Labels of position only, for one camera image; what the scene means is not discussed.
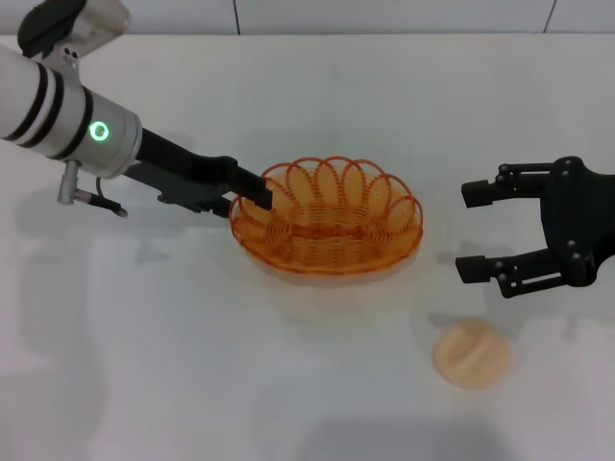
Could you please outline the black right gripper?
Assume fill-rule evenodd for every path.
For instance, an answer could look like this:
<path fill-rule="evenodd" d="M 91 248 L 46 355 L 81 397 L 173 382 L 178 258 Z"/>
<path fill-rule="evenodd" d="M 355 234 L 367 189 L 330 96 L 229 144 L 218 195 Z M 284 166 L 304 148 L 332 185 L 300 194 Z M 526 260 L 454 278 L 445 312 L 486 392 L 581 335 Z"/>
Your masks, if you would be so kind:
<path fill-rule="evenodd" d="M 554 163 L 504 163 L 493 182 L 466 182 L 468 208 L 516 198 L 540 198 L 545 250 L 522 255 L 461 256 L 455 267 L 465 284 L 498 283 L 505 299 L 592 284 L 614 256 L 614 176 L 588 169 L 577 157 Z"/>

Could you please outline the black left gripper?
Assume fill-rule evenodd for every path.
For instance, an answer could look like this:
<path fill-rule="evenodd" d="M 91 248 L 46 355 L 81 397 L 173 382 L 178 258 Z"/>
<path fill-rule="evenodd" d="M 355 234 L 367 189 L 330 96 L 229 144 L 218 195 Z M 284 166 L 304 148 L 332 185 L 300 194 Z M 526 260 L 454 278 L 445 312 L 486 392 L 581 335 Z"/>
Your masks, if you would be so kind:
<path fill-rule="evenodd" d="M 229 192 L 261 209 L 272 208 L 273 192 L 266 180 L 236 160 L 199 156 L 146 129 L 126 176 L 156 189 L 161 202 L 193 212 L 229 217 L 232 201 L 225 196 Z"/>

